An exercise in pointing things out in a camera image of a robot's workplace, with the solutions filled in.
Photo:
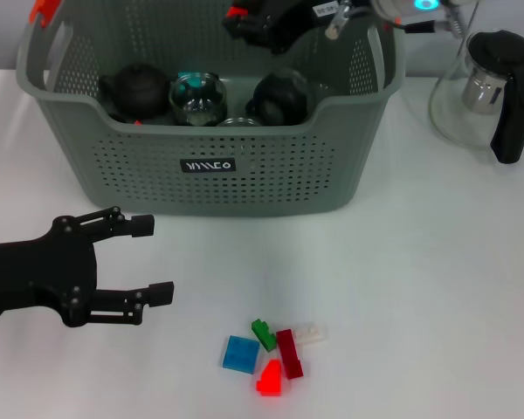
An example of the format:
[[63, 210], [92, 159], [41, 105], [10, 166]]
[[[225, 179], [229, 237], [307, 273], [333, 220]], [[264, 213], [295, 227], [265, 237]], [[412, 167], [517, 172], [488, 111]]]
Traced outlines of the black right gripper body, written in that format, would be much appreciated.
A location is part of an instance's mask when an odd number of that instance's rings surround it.
[[264, 1], [262, 45], [273, 54], [285, 53], [305, 33], [328, 26], [339, 7], [339, 1]]

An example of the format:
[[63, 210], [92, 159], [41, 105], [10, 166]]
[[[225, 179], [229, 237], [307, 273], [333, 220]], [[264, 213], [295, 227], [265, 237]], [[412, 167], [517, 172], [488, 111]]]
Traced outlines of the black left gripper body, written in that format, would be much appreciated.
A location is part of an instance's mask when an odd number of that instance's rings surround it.
[[42, 306], [66, 326], [84, 326], [96, 287], [93, 241], [79, 217], [56, 218], [37, 239], [0, 244], [0, 313]]

